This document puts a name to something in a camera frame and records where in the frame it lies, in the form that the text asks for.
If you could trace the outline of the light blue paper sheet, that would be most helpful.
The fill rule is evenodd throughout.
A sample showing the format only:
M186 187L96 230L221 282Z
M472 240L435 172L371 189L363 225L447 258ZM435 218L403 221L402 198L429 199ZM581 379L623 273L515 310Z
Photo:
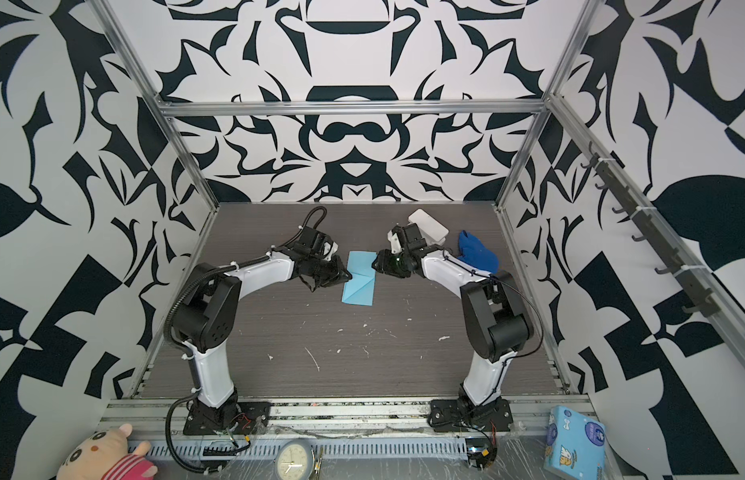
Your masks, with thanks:
M378 254L366 251L351 251L348 256L348 272L352 279L344 284L342 303L356 306L372 306L374 303L376 270L373 263Z

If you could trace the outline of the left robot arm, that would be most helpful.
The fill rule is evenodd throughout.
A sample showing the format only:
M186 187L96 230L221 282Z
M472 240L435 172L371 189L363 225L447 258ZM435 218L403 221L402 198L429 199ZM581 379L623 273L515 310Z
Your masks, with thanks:
M192 270L164 324L166 341L192 362L196 403L218 413L236 400L226 344L242 298L268 286L298 279L316 291L352 280L330 236L304 227L298 236L253 260L222 266L200 263Z

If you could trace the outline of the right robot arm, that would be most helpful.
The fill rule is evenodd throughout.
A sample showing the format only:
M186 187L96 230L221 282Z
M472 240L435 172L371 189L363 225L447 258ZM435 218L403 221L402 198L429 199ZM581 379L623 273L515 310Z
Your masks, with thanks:
M525 356L535 335L527 318L535 306L500 268L498 256L466 230L459 233L457 255L428 240L414 223L395 226L387 238L390 247L372 262L376 272L402 279L418 275L460 298L474 357L458 404L467 415L485 413L501 399L512 361Z

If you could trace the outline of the white rectangular box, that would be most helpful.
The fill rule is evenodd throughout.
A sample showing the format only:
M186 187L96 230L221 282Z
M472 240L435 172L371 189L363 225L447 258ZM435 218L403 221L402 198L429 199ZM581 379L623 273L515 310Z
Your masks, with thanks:
M430 216L425 210L418 209L409 216L409 221L418 226L428 245L443 246L449 230L442 223Z

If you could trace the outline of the blue cloth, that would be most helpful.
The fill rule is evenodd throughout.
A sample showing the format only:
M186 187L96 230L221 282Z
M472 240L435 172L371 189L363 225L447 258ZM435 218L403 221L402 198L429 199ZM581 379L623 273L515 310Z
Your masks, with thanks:
M458 260L482 271L496 274L500 270L498 256L472 233L462 230L458 237Z

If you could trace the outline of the round analog clock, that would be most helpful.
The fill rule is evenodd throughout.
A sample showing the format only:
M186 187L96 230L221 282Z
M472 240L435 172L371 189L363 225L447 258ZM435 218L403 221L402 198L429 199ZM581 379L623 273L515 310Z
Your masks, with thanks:
M316 468L316 455L310 442L296 439L284 444L276 460L274 471L278 480L309 480Z

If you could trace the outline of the small black electronics module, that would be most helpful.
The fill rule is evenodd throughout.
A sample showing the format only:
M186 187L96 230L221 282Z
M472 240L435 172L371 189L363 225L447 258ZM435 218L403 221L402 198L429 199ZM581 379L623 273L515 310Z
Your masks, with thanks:
M466 440L468 466L478 469L489 469L497 458L497 446L488 440L468 438Z

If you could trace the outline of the blue tissue pack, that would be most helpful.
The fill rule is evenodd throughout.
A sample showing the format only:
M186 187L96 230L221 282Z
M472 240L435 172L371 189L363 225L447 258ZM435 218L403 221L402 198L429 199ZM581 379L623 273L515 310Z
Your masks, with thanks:
M606 446L601 422L558 405L549 417L544 470L562 479L605 479Z

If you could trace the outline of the pink plush toy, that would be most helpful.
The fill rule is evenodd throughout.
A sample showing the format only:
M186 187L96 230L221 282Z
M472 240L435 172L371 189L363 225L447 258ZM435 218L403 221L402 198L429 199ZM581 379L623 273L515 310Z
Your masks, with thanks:
M148 480L158 474L158 467L146 458L152 444L143 441L128 452L132 424L98 431L76 446L62 462L56 474L64 479L124 479Z

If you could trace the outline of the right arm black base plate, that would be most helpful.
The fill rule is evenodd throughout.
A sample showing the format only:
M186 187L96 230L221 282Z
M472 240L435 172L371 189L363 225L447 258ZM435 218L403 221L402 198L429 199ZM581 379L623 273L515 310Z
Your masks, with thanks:
M509 432L514 424L510 404L498 398L487 405L474 406L466 398L432 400L427 423L436 432L454 432L477 428L490 433Z

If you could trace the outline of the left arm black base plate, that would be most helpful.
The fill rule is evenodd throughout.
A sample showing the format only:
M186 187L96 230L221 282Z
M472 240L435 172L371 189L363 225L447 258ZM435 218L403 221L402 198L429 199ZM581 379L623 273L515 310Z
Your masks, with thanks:
M190 410L184 424L184 435L212 435L232 433L254 434L258 428L268 426L270 402L226 402L220 408L212 408L200 400L190 402Z

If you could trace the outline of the black wall hook rack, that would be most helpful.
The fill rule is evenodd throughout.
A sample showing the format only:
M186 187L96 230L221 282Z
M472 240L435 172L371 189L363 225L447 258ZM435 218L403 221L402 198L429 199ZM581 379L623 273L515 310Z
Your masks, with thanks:
M647 242L663 267L656 267L658 275L672 275L692 302L691 307L684 307L688 314L700 313L706 318L713 317L722 311L715 298L714 290L706 286L703 271L706 267L695 260L691 254L682 250L682 243L673 239L672 228L664 220L660 211L650 206L650 201L634 186L623 173L618 161L612 157L602 156L594 142L588 143L590 159L582 168L591 168L602 180L597 184L598 190L608 191L618 201L619 207L613 207L614 214L624 215L634 223L639 235L633 235L634 242Z

